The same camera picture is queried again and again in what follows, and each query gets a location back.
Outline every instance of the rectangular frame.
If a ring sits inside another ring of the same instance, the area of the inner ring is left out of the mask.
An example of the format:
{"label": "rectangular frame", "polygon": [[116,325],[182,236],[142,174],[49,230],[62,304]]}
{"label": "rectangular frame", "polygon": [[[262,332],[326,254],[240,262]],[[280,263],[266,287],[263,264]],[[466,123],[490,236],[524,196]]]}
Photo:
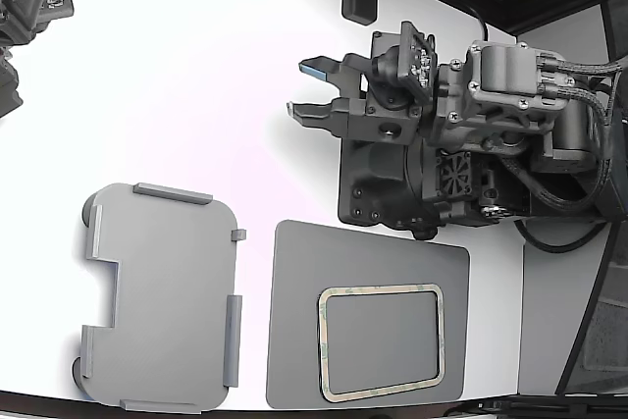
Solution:
{"label": "rectangular frame", "polygon": [[[419,382],[404,383],[389,387],[362,390],[350,393],[333,393],[330,390],[329,372],[329,341],[327,332],[327,302],[334,296],[360,296],[369,294],[405,294],[432,292],[436,296],[437,305],[437,333],[439,346],[439,373],[435,378],[421,380]],[[445,377],[445,316],[443,311],[443,291],[436,284],[405,285],[393,287],[353,287],[353,288],[327,288],[318,300],[318,324],[319,324],[319,358],[321,369],[321,392],[329,402],[346,402],[367,397],[385,396],[422,390],[438,385]]]}

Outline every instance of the black cable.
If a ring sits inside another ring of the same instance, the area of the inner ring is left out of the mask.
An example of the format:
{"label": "black cable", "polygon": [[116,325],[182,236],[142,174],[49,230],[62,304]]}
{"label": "black cable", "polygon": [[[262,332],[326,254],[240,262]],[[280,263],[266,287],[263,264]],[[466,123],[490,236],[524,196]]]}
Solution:
{"label": "black cable", "polygon": [[606,227],[606,223],[599,223],[598,225],[593,226],[584,236],[564,245],[550,245],[539,241],[528,231],[528,228],[526,228],[523,221],[516,221],[514,226],[523,238],[537,249],[549,254],[566,254],[567,252],[573,252],[574,250],[577,250],[591,242],[599,233],[603,231]]}
{"label": "black cable", "polygon": [[480,12],[475,10],[470,5],[467,5],[466,8],[471,13],[471,15],[473,15],[476,19],[478,19],[478,22],[480,22],[480,26],[482,27],[482,40],[488,41],[489,40],[489,26],[480,15]]}
{"label": "black cable", "polygon": [[557,61],[552,58],[541,58],[540,61],[542,65],[551,66],[561,73],[579,74],[583,76],[612,77],[616,73],[628,69],[628,55],[617,61],[594,65],[569,63],[567,61]]}

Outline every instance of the gray plastic lid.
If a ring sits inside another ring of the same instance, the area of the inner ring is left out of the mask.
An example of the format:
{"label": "gray plastic lid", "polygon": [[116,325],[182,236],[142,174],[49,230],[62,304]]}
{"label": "gray plastic lid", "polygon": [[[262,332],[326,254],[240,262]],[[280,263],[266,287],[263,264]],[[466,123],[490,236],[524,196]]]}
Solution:
{"label": "gray plastic lid", "polygon": [[83,326],[73,374],[102,404],[200,413],[237,386],[241,297],[231,209],[211,195],[116,183],[90,197],[87,259],[117,265],[114,321]]}

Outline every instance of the white table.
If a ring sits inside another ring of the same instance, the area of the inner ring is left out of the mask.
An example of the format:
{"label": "white table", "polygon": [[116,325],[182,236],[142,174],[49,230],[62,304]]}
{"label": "white table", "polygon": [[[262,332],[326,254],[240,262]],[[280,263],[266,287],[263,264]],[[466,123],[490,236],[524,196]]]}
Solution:
{"label": "white table", "polygon": [[[212,193],[248,229],[235,281],[240,385],[221,408],[268,409],[275,227],[342,227],[340,142],[285,106],[336,91],[297,63],[366,55],[374,30],[403,20],[434,33],[448,62],[464,57],[477,22],[436,0],[380,0],[368,27],[343,19],[340,0],[74,1],[72,19],[13,50],[25,105],[0,123],[0,391],[84,399],[71,365],[81,325],[110,322],[113,272],[84,261],[80,210],[109,183],[147,182]],[[463,398],[516,393],[522,239],[501,225],[450,227],[437,241],[471,254]]]}

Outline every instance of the black robotic component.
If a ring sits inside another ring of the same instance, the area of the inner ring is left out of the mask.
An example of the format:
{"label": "black robotic component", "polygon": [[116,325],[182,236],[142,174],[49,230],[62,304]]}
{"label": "black robotic component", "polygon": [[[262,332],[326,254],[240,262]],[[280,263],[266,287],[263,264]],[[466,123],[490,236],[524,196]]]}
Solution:
{"label": "black robotic component", "polygon": [[50,22],[73,14],[72,0],[0,0],[0,118],[23,103],[9,48],[29,44]]}
{"label": "black robotic component", "polygon": [[613,113],[627,66],[572,64],[525,43],[488,41],[471,45],[465,61],[438,65],[435,38],[405,22],[401,34],[374,33],[371,59],[303,61],[300,69],[340,98],[288,111],[341,138],[344,223],[422,240],[446,224],[505,219],[523,232],[520,220],[532,217],[603,225],[628,214],[624,124]]}

